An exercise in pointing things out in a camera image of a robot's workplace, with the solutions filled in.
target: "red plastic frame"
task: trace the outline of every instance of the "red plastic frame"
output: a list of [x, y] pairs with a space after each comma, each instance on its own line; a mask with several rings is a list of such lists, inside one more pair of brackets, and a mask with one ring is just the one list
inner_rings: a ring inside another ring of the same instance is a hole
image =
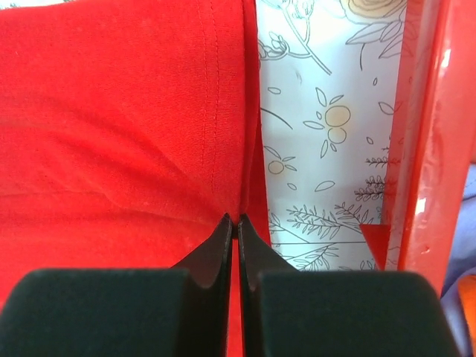
[[408, 0], [382, 225], [362, 230], [380, 268], [440, 291], [476, 139], [476, 2]]

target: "red cloth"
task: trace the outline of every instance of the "red cloth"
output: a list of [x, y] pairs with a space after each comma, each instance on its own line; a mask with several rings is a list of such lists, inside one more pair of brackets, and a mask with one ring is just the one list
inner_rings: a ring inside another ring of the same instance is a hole
[[254, 0], [5, 10], [0, 35], [0, 306], [36, 268], [170, 266], [225, 212], [268, 239]]

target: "white patterned paper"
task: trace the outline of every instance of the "white patterned paper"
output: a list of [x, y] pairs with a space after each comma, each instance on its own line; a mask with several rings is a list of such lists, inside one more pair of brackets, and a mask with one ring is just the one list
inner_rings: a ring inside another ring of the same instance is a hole
[[405, 10], [257, 0], [269, 229], [300, 270], [375, 268], [359, 225], [380, 220]]

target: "yellow fruit illustration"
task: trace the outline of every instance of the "yellow fruit illustration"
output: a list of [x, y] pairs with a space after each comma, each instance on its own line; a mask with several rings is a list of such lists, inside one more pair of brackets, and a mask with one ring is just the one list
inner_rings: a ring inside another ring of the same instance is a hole
[[327, 136], [334, 144], [342, 144], [347, 138], [347, 133], [342, 128], [331, 128]]
[[268, 165], [268, 170], [274, 175], [278, 175], [284, 171], [284, 164], [280, 161], [271, 161]]
[[350, 120], [350, 110], [346, 106], [333, 106], [327, 109], [326, 123], [332, 127], [343, 126]]

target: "stitching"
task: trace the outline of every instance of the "stitching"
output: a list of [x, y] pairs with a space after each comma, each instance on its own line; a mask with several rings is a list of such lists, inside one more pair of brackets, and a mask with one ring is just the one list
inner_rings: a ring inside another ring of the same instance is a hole
[[211, 190], [213, 189], [213, 182], [215, 176], [215, 161], [216, 161], [216, 119], [218, 117], [218, 102], [219, 102], [219, 60], [218, 60], [218, 37], [216, 34], [216, 21], [215, 21], [215, 12], [213, 10], [213, 1], [210, 0], [210, 10], [211, 10], [211, 18], [213, 20], [213, 32], [215, 34], [215, 50], [216, 50], [216, 102], [215, 102], [215, 115], [213, 119], [213, 164], [211, 167]]
[[208, 105], [208, 66], [207, 66], [207, 44], [205, 43], [205, 29], [203, 28], [202, 15], [200, 10], [199, 0], [195, 0], [197, 9], [199, 10], [199, 21], [200, 27], [202, 28], [203, 35], [203, 62], [205, 63], [205, 119], [203, 120], [203, 130], [202, 130], [202, 167], [203, 161], [205, 160], [205, 130], [207, 127], [207, 105]]

